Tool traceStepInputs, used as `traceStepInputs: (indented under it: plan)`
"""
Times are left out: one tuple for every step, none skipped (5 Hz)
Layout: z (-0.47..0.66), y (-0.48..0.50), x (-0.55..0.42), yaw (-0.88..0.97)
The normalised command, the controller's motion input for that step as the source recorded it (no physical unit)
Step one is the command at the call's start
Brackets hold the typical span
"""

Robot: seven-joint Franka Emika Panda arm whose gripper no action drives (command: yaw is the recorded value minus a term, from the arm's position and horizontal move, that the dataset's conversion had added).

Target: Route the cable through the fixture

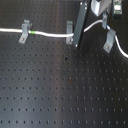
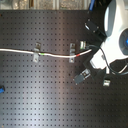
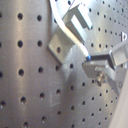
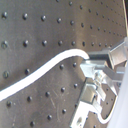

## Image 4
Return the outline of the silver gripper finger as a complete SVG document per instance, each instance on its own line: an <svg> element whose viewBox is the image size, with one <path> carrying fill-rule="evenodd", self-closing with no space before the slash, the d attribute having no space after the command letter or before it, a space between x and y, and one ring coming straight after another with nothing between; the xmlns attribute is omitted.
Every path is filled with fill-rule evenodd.
<svg viewBox="0 0 128 128"><path fill-rule="evenodd" d="M110 48L104 48L101 51L88 53L93 60L106 60L111 68L128 60L128 37L125 37Z"/></svg>
<svg viewBox="0 0 128 128"><path fill-rule="evenodd" d="M80 64L80 68L87 78L99 80L106 84L118 82L121 83L124 77L125 67L117 67L112 70L105 61L85 60Z"/></svg>

